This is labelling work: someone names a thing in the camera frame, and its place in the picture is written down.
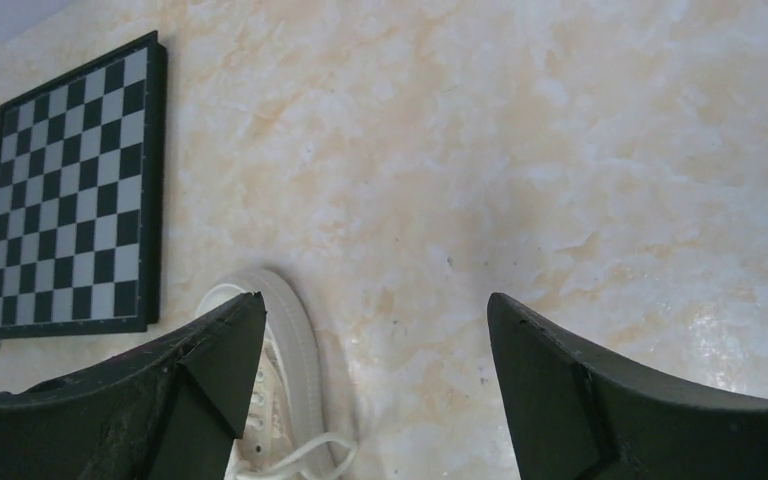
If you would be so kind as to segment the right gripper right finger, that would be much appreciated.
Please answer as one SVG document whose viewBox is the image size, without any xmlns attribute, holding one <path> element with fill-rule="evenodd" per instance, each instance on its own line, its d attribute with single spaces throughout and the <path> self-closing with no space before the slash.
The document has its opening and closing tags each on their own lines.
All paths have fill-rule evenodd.
<svg viewBox="0 0 768 480">
<path fill-rule="evenodd" d="M 487 305 L 523 479 L 768 479 L 768 399 L 650 368 L 512 297 Z"/>
</svg>

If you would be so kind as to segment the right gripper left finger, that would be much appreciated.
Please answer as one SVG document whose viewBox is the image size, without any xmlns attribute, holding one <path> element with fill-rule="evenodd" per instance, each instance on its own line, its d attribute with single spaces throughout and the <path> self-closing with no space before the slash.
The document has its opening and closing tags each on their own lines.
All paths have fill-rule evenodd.
<svg viewBox="0 0 768 480">
<path fill-rule="evenodd" d="M 21 393 L 0 392 L 0 479 L 219 479 L 243 436 L 258 293 Z"/>
</svg>

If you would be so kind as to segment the beige lace sneaker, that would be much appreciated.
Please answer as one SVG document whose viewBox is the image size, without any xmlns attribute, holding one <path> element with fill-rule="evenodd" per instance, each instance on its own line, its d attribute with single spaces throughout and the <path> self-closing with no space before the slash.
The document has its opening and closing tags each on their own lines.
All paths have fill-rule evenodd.
<svg viewBox="0 0 768 480">
<path fill-rule="evenodd" d="M 301 300 L 272 271 L 243 270 L 221 280 L 204 295 L 196 314 L 205 314 L 243 293 L 262 295 L 266 328 L 246 430 L 234 442 L 226 470 L 241 463 L 248 471 L 262 472 L 309 440 L 327 433 L 321 368 L 313 329 Z M 317 476 L 339 465 L 330 444 L 306 456 Z"/>
</svg>

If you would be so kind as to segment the white shoelace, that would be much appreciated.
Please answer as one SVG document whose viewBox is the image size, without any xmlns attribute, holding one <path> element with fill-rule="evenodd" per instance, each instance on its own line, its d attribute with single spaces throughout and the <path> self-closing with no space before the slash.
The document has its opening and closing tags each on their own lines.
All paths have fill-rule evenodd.
<svg viewBox="0 0 768 480">
<path fill-rule="evenodd" d="M 310 454 L 314 449 L 327 443 L 337 443 L 340 446 L 345 447 L 348 450 L 347 456 L 339 465 L 333 467 L 325 474 L 317 476 L 312 470 L 311 463 L 306 460 L 306 456 Z M 248 471 L 243 468 L 241 463 L 237 463 L 232 467 L 228 467 L 226 470 L 225 479 L 278 480 L 290 479 L 294 475 L 301 475 L 304 479 L 339 479 L 351 465 L 357 454 L 357 450 L 358 444 L 355 441 L 352 441 L 348 437 L 342 436 L 338 433 L 327 432 L 309 440 L 303 446 L 296 449 L 294 452 L 289 454 L 274 466 L 267 468 L 265 471 Z"/>
</svg>

